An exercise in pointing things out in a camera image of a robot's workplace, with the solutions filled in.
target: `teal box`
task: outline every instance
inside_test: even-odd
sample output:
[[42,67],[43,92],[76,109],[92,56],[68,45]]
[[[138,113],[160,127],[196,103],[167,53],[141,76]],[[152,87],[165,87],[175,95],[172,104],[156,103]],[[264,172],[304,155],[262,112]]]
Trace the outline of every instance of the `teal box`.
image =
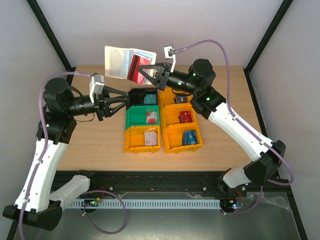
[[[156,112],[157,123],[146,123],[147,112]],[[125,113],[125,129],[131,126],[148,126],[160,125],[159,106],[158,105],[142,105],[131,106]]]

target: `perforated metal strip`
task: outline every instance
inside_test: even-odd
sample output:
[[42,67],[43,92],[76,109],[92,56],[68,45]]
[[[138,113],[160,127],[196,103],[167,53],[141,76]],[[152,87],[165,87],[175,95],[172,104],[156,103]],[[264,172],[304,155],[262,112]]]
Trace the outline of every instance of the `perforated metal strip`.
[[[220,200],[195,199],[195,200],[171,200],[171,199],[123,199],[127,209],[220,209]],[[67,208],[79,209],[85,205],[84,199],[75,199]],[[117,199],[105,199],[102,203],[95,203],[87,209],[122,209]]]

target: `red package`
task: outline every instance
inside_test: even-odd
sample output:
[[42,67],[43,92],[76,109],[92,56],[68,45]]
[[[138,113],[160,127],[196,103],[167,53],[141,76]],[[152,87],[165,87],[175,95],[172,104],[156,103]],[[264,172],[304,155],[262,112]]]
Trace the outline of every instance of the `red package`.
[[178,116],[181,124],[192,123],[192,116],[190,111],[181,111],[180,116]]
[[139,73],[138,67],[140,65],[149,65],[150,63],[150,59],[134,54],[132,57],[127,79],[142,85],[144,83],[145,77],[141,73]]

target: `white arm segment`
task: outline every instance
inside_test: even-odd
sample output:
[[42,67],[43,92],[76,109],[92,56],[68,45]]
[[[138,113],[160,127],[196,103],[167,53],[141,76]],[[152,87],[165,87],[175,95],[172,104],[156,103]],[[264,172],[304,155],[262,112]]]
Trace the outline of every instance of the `white arm segment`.
[[[45,140],[41,139],[40,141],[36,141],[35,145],[35,154],[33,157],[33,162],[24,184],[24,187],[19,195],[19,197],[15,200],[16,205],[18,205],[18,209],[22,208],[23,199],[25,198],[26,190],[28,183],[30,181],[31,174],[35,168],[35,165],[38,163],[38,158],[44,149]],[[48,208],[49,205],[49,194],[52,182],[54,180],[54,176],[56,174],[57,166],[61,156],[67,148],[67,144],[59,142],[58,144],[54,144],[53,141],[48,141],[47,150],[42,158],[42,163],[40,163],[39,168],[34,177],[30,195],[28,197],[29,202],[26,204],[26,211],[30,211],[31,209],[35,209],[36,212],[41,212]]]
[[82,193],[88,191],[89,186],[89,178],[82,175],[75,175],[68,183],[51,193],[49,199],[52,201],[61,201],[60,207],[62,211],[64,211],[72,201]]
[[[237,113],[232,109],[233,113],[237,118],[244,123],[251,131],[253,131],[263,142],[272,146],[272,140],[259,133],[252,126],[250,126],[245,120],[243,120]],[[236,120],[233,120],[228,106],[226,103],[221,103],[216,107],[215,112],[211,112],[208,120],[220,128],[222,128],[229,136],[231,136],[248,154],[252,162],[258,160],[261,155],[260,153],[266,153],[268,148],[265,147],[261,142],[255,139],[246,129],[244,129]],[[245,175],[244,166],[230,169],[224,176],[223,181],[230,187],[235,188],[241,184],[250,183],[251,181]]]

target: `plastic bag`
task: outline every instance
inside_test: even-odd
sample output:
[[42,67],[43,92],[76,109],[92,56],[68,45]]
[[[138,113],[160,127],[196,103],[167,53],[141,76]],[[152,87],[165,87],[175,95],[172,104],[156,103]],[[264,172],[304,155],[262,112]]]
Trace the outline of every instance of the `plastic bag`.
[[[136,48],[119,48],[113,46],[104,47],[105,76],[128,79],[140,85],[151,85],[142,74],[138,72],[138,66],[153,65],[156,63],[157,54]],[[154,70],[146,71],[153,76]]]

